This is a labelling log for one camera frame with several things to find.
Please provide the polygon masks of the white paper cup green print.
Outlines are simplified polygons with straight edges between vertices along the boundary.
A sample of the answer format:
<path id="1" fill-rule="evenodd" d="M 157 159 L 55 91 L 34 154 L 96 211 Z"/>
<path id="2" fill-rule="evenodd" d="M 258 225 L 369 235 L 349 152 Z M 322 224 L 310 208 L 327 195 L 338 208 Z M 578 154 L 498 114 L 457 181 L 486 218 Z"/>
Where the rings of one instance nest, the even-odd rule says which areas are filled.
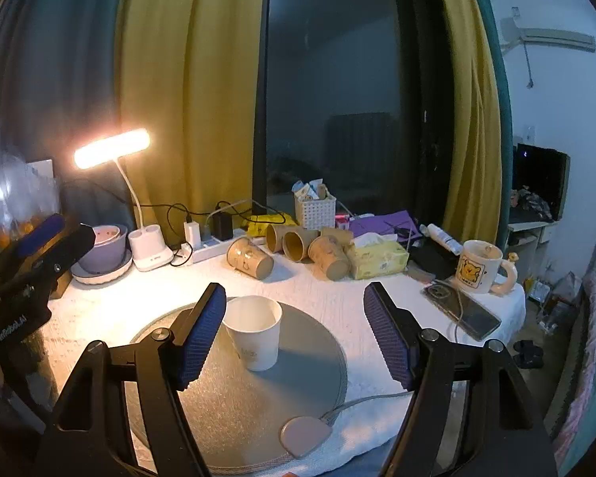
<path id="1" fill-rule="evenodd" d="M 279 355 L 281 305 L 265 296 L 230 299 L 223 324 L 242 364 L 251 372 L 270 369 Z"/>

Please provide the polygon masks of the brown paper cup front left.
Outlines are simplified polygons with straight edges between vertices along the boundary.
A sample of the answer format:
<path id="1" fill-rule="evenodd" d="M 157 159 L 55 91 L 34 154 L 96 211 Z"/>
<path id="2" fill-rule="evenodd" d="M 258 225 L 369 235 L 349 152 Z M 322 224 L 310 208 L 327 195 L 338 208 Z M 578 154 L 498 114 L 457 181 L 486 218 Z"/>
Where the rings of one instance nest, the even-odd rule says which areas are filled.
<path id="1" fill-rule="evenodd" d="M 257 280 L 269 277 L 274 265 L 273 258 L 248 237 L 241 237 L 230 244 L 227 262 L 232 268 Z"/>

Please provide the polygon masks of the brown paper cup open left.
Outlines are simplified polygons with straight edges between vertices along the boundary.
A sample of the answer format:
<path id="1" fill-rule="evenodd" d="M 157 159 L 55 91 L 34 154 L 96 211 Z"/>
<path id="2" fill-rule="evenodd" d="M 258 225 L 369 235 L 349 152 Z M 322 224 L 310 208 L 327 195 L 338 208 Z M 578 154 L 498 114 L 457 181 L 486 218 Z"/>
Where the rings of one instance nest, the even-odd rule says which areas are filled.
<path id="1" fill-rule="evenodd" d="M 266 229 L 266 245 L 271 253 L 281 252 L 283 250 L 284 236 L 293 231 L 294 226 L 270 224 Z"/>

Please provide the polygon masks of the brown paper cup open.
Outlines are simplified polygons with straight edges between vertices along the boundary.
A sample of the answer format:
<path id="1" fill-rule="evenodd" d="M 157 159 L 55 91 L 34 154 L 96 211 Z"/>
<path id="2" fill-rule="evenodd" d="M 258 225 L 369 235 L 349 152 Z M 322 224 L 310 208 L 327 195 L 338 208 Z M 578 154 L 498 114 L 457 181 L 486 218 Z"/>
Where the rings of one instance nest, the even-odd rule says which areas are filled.
<path id="1" fill-rule="evenodd" d="M 308 256 L 310 244 L 319 237 L 318 231 L 297 227 L 283 237 L 284 254 L 293 262 L 301 262 Z"/>
<path id="2" fill-rule="evenodd" d="M 266 229 L 266 245 L 271 253 L 281 252 L 283 250 L 284 236 L 293 231 L 294 226 L 270 224 Z"/>

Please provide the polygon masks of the brown paper cup right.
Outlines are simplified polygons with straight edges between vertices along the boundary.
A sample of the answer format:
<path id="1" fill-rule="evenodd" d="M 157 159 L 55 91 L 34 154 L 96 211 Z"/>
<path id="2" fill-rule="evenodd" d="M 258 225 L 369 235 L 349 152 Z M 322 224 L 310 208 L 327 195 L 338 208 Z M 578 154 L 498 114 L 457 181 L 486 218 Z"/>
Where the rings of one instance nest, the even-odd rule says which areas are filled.
<path id="1" fill-rule="evenodd" d="M 309 246 L 308 257 L 331 281 L 348 276 L 351 264 L 340 242 L 333 236 L 320 235 Z"/>

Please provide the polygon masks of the brown paper cup open middle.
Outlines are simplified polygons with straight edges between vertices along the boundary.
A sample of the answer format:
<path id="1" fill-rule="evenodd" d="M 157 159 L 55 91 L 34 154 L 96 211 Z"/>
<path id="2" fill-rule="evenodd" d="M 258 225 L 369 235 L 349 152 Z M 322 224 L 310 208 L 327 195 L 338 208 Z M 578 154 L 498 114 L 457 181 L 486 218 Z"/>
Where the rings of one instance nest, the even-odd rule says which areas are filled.
<path id="1" fill-rule="evenodd" d="M 283 237 L 284 254 L 293 262 L 301 262 L 308 256 L 310 244 L 319 237 L 318 231 L 297 227 Z"/>

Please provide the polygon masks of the white round plate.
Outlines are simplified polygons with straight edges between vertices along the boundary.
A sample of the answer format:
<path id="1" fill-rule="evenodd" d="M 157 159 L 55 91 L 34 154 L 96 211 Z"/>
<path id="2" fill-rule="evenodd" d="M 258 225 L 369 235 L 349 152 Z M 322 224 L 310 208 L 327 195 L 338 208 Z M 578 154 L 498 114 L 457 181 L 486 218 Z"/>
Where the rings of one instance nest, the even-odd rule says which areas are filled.
<path id="1" fill-rule="evenodd" d="M 83 283 L 84 285 L 91 285 L 91 287 L 93 287 L 94 285 L 111 283 L 123 277 L 132 265 L 133 260 L 131 251 L 127 249 L 120 265 L 115 269 L 109 270 L 108 272 L 94 273 L 86 271 L 86 269 L 83 269 L 78 263 L 75 263 L 71 267 L 71 275 L 77 282 Z"/>

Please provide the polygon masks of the purple bowl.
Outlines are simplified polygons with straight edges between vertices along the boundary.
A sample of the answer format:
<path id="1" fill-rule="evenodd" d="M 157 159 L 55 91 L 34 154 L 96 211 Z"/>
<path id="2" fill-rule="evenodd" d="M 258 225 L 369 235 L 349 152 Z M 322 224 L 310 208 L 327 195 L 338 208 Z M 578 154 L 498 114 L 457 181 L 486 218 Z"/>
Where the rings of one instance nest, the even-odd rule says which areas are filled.
<path id="1" fill-rule="evenodd" d="M 117 226 L 121 228 L 121 236 L 108 246 L 93 247 L 78 261 L 83 269 L 89 272 L 102 273 L 115 269 L 120 265 L 127 250 L 128 228 L 124 225 Z"/>

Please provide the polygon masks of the white inner bowl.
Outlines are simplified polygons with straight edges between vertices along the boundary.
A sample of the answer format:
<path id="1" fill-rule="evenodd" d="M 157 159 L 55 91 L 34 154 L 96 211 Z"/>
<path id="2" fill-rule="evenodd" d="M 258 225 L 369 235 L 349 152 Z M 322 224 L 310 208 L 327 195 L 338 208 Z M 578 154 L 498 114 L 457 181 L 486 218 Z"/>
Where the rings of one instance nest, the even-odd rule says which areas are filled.
<path id="1" fill-rule="evenodd" d="M 99 225 L 94 226 L 93 232 L 94 248 L 101 248 L 101 246 L 108 246 L 115 242 L 121 236 L 121 228 L 117 225 Z"/>

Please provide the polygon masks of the white desk lamp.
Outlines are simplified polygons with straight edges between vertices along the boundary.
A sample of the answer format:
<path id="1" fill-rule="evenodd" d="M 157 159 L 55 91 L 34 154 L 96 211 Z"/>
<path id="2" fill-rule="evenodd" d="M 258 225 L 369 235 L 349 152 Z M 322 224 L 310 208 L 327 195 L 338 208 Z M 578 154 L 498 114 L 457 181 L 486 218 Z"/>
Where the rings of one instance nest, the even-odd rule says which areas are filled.
<path id="1" fill-rule="evenodd" d="M 81 170 L 107 163 L 114 163 L 118 169 L 132 197 L 133 207 L 139 213 L 137 228 L 129 232 L 128 241 L 133 263 L 141 272 L 170 264 L 174 257 L 173 251 L 165 244 L 161 227 L 158 224 L 145 224 L 139 196 L 119 161 L 125 156 L 146 150 L 149 145 L 147 130 L 136 128 L 90 142 L 74 153 L 75 165 Z"/>

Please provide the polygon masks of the smartphone on table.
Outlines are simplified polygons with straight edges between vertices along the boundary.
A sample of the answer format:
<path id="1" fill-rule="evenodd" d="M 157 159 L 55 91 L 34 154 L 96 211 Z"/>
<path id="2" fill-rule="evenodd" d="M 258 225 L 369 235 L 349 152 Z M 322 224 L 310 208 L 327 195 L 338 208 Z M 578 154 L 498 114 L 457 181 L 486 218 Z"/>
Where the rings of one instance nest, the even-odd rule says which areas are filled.
<path id="1" fill-rule="evenodd" d="M 435 281 L 424 287 L 422 293 L 458 328 L 477 341 L 485 339 L 501 325 L 501 320 L 492 312 L 449 283 Z"/>

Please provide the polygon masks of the white charger plug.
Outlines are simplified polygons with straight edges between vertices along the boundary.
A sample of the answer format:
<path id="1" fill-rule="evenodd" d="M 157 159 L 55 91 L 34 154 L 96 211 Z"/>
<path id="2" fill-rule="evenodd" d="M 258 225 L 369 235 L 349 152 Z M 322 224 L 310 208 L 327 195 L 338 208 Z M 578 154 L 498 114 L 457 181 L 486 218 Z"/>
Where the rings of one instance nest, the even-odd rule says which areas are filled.
<path id="1" fill-rule="evenodd" d="M 188 221 L 184 223 L 184 236 L 192 250 L 198 250 L 202 246 L 201 228 L 198 222 Z"/>

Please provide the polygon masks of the bear print ceramic mug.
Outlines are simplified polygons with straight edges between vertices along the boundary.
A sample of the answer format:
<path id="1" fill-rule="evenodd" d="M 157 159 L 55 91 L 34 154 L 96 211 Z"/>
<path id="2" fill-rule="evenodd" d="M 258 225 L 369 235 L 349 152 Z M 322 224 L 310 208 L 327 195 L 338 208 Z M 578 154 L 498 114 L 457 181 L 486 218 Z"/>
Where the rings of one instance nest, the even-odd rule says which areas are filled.
<path id="1" fill-rule="evenodd" d="M 468 292 L 508 294 L 517 283 L 515 263 L 503 251 L 483 240 L 467 240 L 457 262 L 455 281 Z"/>

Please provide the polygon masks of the white power strip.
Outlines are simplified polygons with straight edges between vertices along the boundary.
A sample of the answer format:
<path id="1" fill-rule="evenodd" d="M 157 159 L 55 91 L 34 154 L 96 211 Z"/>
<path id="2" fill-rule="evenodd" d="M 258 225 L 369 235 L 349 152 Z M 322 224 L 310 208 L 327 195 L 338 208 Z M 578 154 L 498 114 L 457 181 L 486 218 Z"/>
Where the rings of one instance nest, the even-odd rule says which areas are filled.
<path id="1" fill-rule="evenodd" d="M 237 228 L 233 231 L 233 237 L 231 239 L 218 240 L 215 237 L 210 237 L 201 243 L 200 248 L 192 248 L 187 242 L 184 242 L 180 245 L 180 248 L 174 252 L 172 265 L 190 265 L 204 262 L 214 257 L 224 256 L 227 253 L 229 246 L 236 240 L 245 237 L 246 231 Z"/>

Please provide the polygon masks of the round grey mat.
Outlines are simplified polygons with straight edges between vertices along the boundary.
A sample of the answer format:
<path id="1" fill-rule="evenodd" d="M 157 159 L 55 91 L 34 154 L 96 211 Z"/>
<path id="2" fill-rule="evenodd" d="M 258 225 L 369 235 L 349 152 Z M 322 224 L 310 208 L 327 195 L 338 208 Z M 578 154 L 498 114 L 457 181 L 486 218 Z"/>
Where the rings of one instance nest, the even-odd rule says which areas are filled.
<path id="1" fill-rule="evenodd" d="M 178 394 L 202 457 L 214 475 L 253 475 L 295 458 L 280 440 L 295 417 L 321 418 L 348 389 L 337 339 L 307 313 L 284 304 L 277 362 L 251 372 L 221 328 L 200 377 Z"/>

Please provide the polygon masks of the black power adapter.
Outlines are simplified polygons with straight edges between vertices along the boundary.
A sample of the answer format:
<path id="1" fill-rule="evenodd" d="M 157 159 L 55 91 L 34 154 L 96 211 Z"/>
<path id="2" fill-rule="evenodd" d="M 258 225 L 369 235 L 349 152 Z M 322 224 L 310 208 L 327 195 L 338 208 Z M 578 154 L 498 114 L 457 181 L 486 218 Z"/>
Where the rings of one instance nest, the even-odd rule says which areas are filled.
<path id="1" fill-rule="evenodd" d="M 225 211 L 219 211 L 212 217 L 212 236 L 219 241 L 227 241 L 233 238 L 232 215 Z"/>

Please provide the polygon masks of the yellow tissue pack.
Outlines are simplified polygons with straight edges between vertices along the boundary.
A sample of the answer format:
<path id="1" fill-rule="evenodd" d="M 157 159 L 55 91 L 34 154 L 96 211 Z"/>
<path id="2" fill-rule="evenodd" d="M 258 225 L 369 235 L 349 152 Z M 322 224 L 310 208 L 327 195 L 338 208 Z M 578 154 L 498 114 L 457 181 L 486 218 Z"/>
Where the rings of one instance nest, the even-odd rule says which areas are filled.
<path id="1" fill-rule="evenodd" d="M 355 280 L 395 275 L 404 271 L 409 252 L 397 241 L 396 234 L 366 233 L 355 237 L 345 248 Z"/>

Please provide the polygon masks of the white tube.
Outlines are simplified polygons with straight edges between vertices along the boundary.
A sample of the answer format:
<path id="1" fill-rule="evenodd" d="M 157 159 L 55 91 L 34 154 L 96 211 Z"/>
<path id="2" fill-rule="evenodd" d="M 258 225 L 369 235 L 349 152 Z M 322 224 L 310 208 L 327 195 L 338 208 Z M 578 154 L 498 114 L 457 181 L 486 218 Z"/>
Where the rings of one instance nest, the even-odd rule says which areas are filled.
<path id="1" fill-rule="evenodd" d="M 435 224 L 426 226 L 427 236 L 443 246 L 446 250 L 459 256 L 463 251 L 463 246 L 457 240 L 452 238 L 446 231 Z"/>

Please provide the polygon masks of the yellow snack bag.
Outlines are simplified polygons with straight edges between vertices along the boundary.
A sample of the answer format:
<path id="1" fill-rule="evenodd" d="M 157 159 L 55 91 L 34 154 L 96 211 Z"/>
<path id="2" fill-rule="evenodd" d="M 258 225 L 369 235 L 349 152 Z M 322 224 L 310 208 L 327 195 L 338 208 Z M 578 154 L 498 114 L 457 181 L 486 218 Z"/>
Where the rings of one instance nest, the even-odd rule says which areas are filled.
<path id="1" fill-rule="evenodd" d="M 265 237 L 267 228 L 273 225 L 296 226 L 295 220 L 287 213 L 272 213 L 263 215 L 250 215 L 243 220 L 244 231 L 254 238 Z"/>

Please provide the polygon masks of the yellow curtain right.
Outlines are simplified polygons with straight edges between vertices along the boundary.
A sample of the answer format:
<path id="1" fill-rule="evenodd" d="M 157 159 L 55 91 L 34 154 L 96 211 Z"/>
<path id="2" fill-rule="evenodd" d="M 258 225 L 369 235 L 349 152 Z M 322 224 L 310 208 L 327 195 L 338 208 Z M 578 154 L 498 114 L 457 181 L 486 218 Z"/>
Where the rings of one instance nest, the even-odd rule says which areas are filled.
<path id="1" fill-rule="evenodd" d="M 502 129 L 496 79 L 477 0 L 442 0 L 454 83 L 454 136 L 442 227 L 460 241 L 496 239 Z"/>

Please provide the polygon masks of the yellow curtain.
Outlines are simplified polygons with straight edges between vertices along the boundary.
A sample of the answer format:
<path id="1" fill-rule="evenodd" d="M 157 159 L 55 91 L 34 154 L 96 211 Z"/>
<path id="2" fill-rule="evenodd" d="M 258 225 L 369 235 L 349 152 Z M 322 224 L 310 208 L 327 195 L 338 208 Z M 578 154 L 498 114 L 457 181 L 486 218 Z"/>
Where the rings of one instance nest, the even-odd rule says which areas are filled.
<path id="1" fill-rule="evenodd" d="M 460 241 L 496 239 L 502 129 L 496 79 L 477 0 L 442 0 L 454 83 L 454 136 L 442 227 Z"/>
<path id="2" fill-rule="evenodd" d="M 121 0 L 116 69 L 124 130 L 147 150 L 126 157 L 145 221 L 165 240 L 184 213 L 251 197 L 263 0 Z"/>

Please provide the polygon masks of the purple cloth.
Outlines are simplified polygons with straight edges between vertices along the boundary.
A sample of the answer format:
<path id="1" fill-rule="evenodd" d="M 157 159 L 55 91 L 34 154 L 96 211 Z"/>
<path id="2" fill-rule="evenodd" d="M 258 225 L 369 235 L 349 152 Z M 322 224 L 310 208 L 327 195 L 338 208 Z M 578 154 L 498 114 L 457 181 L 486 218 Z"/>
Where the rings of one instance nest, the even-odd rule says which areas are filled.
<path id="1" fill-rule="evenodd" d="M 390 214 L 362 215 L 350 222 L 350 231 L 355 237 L 366 233 L 376 233 L 380 236 L 395 236 L 399 243 L 414 241 L 422 237 L 416 221 L 407 210 Z"/>

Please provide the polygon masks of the yellow curtain left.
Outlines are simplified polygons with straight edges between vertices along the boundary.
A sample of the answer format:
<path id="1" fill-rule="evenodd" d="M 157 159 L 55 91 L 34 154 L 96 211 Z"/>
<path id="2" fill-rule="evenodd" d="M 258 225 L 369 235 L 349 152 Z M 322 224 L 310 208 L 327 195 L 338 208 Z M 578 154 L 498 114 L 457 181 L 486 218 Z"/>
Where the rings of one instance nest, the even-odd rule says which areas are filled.
<path id="1" fill-rule="evenodd" d="M 263 0 L 121 0 L 116 69 L 124 130 L 147 150 L 126 157 L 145 221 L 165 240 L 184 213 L 251 197 Z"/>

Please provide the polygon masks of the white plastic basket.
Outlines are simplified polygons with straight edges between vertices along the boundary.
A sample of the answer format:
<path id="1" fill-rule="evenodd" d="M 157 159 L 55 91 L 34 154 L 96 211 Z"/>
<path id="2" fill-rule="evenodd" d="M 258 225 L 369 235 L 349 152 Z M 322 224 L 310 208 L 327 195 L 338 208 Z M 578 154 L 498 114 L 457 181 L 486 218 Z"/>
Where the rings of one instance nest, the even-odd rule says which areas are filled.
<path id="1" fill-rule="evenodd" d="M 334 196 L 308 200 L 295 197 L 294 202 L 297 222 L 303 228 L 316 231 L 323 227 L 335 226 L 337 199 Z"/>

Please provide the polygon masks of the dark monitor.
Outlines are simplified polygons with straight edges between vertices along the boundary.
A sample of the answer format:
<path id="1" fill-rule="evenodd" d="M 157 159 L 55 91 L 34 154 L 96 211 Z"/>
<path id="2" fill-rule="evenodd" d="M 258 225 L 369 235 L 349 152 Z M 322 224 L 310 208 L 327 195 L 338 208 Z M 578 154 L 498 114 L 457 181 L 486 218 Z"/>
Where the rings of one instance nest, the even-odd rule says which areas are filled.
<path id="1" fill-rule="evenodd" d="M 510 222 L 555 222 L 562 219 L 569 155 L 546 147 L 519 143 L 513 151 Z"/>

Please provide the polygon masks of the white air conditioner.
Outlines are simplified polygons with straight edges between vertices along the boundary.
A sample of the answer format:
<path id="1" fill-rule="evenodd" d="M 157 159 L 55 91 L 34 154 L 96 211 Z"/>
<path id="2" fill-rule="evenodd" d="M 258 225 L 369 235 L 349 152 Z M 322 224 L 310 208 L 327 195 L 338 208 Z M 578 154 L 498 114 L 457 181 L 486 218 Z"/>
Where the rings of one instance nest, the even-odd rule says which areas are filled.
<path id="1" fill-rule="evenodd" d="M 551 28 L 521 28 L 511 17 L 501 21 L 501 32 L 505 43 L 501 45 L 505 54 L 519 45 L 541 45 L 542 47 L 562 47 L 594 53 L 596 38 L 576 31 Z"/>

